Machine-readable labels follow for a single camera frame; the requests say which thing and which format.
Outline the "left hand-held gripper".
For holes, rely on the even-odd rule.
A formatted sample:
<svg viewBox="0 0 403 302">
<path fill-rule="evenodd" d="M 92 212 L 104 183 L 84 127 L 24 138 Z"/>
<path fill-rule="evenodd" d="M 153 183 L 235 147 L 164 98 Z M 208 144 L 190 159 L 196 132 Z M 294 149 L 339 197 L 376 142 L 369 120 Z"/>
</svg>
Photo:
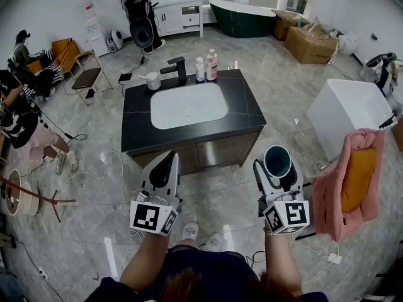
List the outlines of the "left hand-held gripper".
<svg viewBox="0 0 403 302">
<path fill-rule="evenodd" d="M 172 151 L 158 155 L 144 167 L 143 185 L 130 203 L 131 229 L 155 235 L 170 234 L 183 203 L 177 191 L 180 168 L 179 154 Z M 165 187 L 171 172 L 175 187 Z"/>
</svg>

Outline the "teal cup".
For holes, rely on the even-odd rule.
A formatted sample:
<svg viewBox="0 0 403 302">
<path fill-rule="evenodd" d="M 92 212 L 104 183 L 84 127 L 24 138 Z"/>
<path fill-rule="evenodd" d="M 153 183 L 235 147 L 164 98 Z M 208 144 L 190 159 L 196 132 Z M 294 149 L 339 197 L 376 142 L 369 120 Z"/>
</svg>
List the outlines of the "teal cup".
<svg viewBox="0 0 403 302">
<path fill-rule="evenodd" d="M 264 153 L 264 167 L 274 178 L 285 177 L 292 166 L 289 151 L 281 145 L 272 145 Z"/>
</svg>

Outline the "white mug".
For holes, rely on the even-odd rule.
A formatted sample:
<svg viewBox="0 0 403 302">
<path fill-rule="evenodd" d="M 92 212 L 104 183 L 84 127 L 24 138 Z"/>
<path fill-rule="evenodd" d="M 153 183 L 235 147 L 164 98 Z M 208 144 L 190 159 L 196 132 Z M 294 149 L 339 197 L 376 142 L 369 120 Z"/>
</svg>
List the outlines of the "white mug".
<svg viewBox="0 0 403 302">
<path fill-rule="evenodd" d="M 147 81 L 147 86 L 151 91 L 156 91 L 160 88 L 161 81 L 157 72 L 149 72 L 145 76 L 145 79 Z"/>
</svg>

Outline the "pink bottle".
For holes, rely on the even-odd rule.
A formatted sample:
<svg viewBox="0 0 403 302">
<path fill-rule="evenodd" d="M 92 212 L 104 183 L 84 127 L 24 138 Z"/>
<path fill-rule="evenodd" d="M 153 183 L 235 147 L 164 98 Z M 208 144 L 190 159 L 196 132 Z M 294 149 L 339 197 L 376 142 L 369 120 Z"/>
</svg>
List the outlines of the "pink bottle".
<svg viewBox="0 0 403 302">
<path fill-rule="evenodd" d="M 210 49 L 207 55 L 207 80 L 214 81 L 217 78 L 217 54 L 214 49 Z"/>
</svg>

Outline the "pink blanket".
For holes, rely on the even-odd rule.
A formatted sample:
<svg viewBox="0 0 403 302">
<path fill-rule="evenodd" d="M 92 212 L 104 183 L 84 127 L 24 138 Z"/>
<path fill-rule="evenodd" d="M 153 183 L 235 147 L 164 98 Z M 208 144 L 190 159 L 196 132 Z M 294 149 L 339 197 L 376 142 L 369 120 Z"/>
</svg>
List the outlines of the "pink blanket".
<svg viewBox="0 0 403 302">
<path fill-rule="evenodd" d="M 347 134 L 339 159 L 312 178 L 312 209 L 315 232 L 328 234 L 333 241 L 340 241 L 364 222 L 378 216 L 378 184 L 385 133 L 382 130 L 358 129 Z M 377 162 L 368 192 L 360 206 L 343 213 L 341 191 L 352 150 L 375 148 Z"/>
</svg>

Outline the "person's white shoe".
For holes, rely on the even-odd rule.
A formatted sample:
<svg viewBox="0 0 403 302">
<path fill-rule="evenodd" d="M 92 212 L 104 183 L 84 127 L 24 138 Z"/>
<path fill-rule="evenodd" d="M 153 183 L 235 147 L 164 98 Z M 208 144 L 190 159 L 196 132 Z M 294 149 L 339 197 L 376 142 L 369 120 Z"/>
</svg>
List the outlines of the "person's white shoe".
<svg viewBox="0 0 403 302">
<path fill-rule="evenodd" d="M 199 226 L 197 223 L 188 223 L 184 226 L 182 240 L 196 241 L 198 238 Z"/>
<path fill-rule="evenodd" d="M 202 250 L 207 252 L 220 252 L 223 246 L 223 236 L 219 233 L 210 235 Z"/>
</svg>

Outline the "white sink basin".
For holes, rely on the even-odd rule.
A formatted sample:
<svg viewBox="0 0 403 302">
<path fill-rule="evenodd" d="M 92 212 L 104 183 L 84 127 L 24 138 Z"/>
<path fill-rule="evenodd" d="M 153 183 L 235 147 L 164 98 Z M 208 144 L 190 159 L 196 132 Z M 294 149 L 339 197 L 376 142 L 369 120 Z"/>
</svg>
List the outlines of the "white sink basin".
<svg viewBox="0 0 403 302">
<path fill-rule="evenodd" d="M 161 90 L 150 99 L 151 122 L 160 130 L 219 120 L 227 113 L 227 102 L 215 83 Z"/>
</svg>

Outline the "orange cushion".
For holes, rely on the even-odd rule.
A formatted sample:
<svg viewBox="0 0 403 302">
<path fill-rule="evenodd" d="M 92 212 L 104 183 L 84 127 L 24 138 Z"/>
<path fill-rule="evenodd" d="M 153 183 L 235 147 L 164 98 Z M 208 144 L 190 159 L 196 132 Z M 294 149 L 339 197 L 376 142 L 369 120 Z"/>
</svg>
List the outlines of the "orange cushion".
<svg viewBox="0 0 403 302">
<path fill-rule="evenodd" d="M 377 162 L 377 150 L 352 150 L 341 191 L 343 213 L 357 209 L 365 198 Z"/>
</svg>

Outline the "black-top vanity cabinet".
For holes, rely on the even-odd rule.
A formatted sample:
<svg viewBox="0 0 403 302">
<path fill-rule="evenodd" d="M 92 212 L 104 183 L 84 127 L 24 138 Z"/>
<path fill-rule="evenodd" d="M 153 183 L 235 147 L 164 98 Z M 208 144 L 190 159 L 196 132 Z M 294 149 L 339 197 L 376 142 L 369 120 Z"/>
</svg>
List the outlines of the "black-top vanity cabinet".
<svg viewBox="0 0 403 302">
<path fill-rule="evenodd" d="M 164 79 L 156 91 L 146 84 L 125 91 L 121 151 L 145 167 L 158 155 L 173 150 L 179 154 L 181 174 L 213 166 L 243 165 L 263 130 L 266 120 L 240 70 L 220 70 L 212 82 L 220 86 L 228 105 L 222 119 L 160 130 L 150 116 L 151 97 L 166 89 L 197 83 L 194 75 L 179 85 L 177 78 Z"/>
</svg>

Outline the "person's dark clothing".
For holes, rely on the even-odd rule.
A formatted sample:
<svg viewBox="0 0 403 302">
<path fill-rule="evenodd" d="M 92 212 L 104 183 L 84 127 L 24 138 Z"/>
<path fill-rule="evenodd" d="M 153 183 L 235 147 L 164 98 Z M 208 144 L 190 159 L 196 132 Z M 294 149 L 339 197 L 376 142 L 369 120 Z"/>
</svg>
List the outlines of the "person's dark clothing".
<svg viewBox="0 0 403 302">
<path fill-rule="evenodd" d="M 257 276 L 244 258 L 193 247 L 171 249 L 157 279 L 133 290 L 105 277 L 85 302 L 329 302 L 322 292 L 293 296 L 267 274 Z"/>
</svg>

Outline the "black faucet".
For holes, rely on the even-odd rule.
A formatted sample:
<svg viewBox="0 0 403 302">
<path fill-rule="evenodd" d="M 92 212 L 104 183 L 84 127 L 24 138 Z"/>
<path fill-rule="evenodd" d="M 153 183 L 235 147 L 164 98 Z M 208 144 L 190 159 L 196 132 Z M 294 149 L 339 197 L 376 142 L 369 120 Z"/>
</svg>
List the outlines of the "black faucet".
<svg viewBox="0 0 403 302">
<path fill-rule="evenodd" d="M 160 70 L 160 74 L 168 74 L 177 72 L 178 73 L 178 83 L 179 85 L 184 85 L 187 83 L 186 67 L 184 57 L 176 57 L 174 59 L 168 60 L 167 62 L 170 67 L 165 67 Z"/>
</svg>

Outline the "red metal stand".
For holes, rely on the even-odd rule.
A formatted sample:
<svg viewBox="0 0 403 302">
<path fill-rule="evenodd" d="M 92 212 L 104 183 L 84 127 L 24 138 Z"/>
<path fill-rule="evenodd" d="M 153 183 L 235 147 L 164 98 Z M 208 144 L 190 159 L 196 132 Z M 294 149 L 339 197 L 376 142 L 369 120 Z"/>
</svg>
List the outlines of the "red metal stand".
<svg viewBox="0 0 403 302">
<path fill-rule="evenodd" d="M 5 183 L 7 186 L 9 186 L 9 187 L 11 187 L 13 189 L 17 189 L 17 190 L 22 191 L 23 193 L 25 193 L 27 195 L 30 195 L 30 196 L 32 196 L 34 198 L 38 198 L 39 200 L 42 200 L 42 201 L 50 203 L 52 205 L 52 208 L 54 210 L 54 213 L 55 213 L 56 218 L 57 218 L 59 223 L 61 222 L 61 219 L 60 219 L 60 216 L 58 214 L 56 206 L 57 205 L 60 205 L 60 206 L 75 206 L 77 204 L 77 201 L 75 199 L 56 199 L 55 196 L 57 194 L 57 191 L 54 192 L 54 195 L 51 198 L 46 198 L 46 197 L 41 196 L 39 194 L 33 193 L 32 191 L 27 190 L 27 189 L 25 189 L 25 188 L 23 188 L 21 186 L 18 186 L 17 184 L 15 184 L 15 183 L 13 183 L 13 182 L 11 182 L 11 181 L 9 181 L 9 180 L 1 177 L 1 176 L 0 176 L 0 181 Z"/>
</svg>

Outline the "white bag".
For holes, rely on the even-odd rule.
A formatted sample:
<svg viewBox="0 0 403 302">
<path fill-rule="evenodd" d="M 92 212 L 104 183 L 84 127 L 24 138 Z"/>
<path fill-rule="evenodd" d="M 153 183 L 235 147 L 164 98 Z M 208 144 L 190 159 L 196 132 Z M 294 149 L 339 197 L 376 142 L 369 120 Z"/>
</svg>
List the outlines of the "white bag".
<svg viewBox="0 0 403 302">
<path fill-rule="evenodd" d="M 349 30 L 345 35 L 338 36 L 338 50 L 344 55 L 351 55 L 358 47 L 358 34 Z"/>
</svg>

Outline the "black headset device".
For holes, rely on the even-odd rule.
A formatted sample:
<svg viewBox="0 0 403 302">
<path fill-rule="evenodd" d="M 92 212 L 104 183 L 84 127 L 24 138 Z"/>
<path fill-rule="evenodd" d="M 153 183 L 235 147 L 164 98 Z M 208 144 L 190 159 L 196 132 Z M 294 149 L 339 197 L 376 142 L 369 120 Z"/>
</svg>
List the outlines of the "black headset device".
<svg viewBox="0 0 403 302">
<path fill-rule="evenodd" d="M 397 58 L 393 52 L 383 53 L 375 56 L 365 63 L 369 68 L 380 68 L 376 85 L 382 94 L 388 81 L 392 87 L 397 86 L 397 80 L 400 73 L 403 73 L 403 60 Z"/>
</svg>

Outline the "white vanity cabinet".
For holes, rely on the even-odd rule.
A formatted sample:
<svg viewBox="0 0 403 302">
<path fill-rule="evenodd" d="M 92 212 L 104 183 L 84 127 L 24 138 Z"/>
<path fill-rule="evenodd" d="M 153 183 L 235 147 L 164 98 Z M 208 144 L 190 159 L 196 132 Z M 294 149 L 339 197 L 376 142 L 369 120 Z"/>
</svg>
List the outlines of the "white vanity cabinet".
<svg viewBox="0 0 403 302">
<path fill-rule="evenodd" d="M 160 36 L 199 32 L 203 38 L 204 0 L 151 0 Z"/>
</svg>

